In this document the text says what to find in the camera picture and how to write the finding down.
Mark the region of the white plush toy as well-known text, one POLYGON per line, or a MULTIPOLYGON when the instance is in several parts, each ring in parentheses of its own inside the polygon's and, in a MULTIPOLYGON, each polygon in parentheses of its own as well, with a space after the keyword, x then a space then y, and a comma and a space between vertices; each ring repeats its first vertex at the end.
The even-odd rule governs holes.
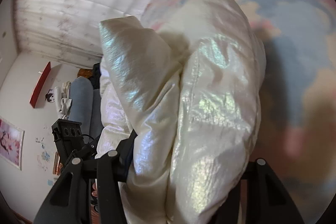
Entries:
POLYGON ((70 98, 71 83, 67 81, 62 87, 54 88, 55 106, 58 118, 67 120, 70 115, 72 100, 70 98))

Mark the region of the pastel patterned bed cover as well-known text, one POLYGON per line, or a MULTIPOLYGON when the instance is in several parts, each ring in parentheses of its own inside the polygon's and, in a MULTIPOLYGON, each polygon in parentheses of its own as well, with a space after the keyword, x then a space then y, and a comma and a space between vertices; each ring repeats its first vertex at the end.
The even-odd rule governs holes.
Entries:
MULTIPOLYGON (((267 67, 255 157, 292 188, 335 183, 335 0, 235 0, 263 42, 267 67)), ((157 28, 187 0, 152 0, 157 28)))

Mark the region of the white iridescent puffer jacket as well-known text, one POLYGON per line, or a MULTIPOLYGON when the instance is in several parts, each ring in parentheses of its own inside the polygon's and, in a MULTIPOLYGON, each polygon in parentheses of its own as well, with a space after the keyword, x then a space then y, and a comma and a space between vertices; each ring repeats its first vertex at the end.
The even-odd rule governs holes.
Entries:
POLYGON ((102 156, 135 131, 121 200, 128 223, 208 223, 246 169, 266 58, 235 0, 188 0, 158 29, 100 23, 110 117, 102 156))

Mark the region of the pink anime wall poster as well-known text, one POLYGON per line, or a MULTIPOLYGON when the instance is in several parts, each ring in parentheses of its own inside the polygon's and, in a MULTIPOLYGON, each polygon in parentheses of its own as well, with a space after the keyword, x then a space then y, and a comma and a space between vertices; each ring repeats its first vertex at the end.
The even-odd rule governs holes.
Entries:
POLYGON ((1 158, 22 169, 22 149, 25 131, 5 120, 0 119, 0 154, 1 158))

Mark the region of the red wall shelf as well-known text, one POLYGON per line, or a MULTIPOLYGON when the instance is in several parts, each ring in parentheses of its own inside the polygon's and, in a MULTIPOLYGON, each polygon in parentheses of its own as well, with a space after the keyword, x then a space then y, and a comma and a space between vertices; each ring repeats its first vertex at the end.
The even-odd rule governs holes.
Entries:
POLYGON ((41 73, 41 75, 38 79, 38 82, 34 87, 33 93, 31 95, 30 105, 32 106, 33 109, 35 108, 35 106, 37 104, 39 94, 41 93, 41 90, 42 90, 42 88, 45 84, 45 81, 46 81, 47 77, 50 74, 50 71, 51 71, 51 62, 49 61, 46 65, 46 67, 44 68, 44 70, 42 71, 42 73, 41 73))

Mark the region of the black clothes pile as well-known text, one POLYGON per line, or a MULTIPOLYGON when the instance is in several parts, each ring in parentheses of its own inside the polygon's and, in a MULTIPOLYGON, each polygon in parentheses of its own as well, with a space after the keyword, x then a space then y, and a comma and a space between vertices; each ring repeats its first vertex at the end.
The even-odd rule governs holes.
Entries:
POLYGON ((96 63, 93 65, 92 76, 88 78, 94 90, 100 88, 100 77, 101 77, 100 63, 96 63))

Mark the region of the blue grey pillow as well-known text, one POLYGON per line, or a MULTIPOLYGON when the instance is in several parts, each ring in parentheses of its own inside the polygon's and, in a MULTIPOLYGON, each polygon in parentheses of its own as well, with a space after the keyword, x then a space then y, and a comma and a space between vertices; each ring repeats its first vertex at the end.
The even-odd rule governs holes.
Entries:
POLYGON ((70 98, 72 104, 68 119, 81 123, 85 142, 90 140, 86 135, 95 139, 103 130, 100 91, 93 88, 90 80, 78 77, 71 83, 70 98))

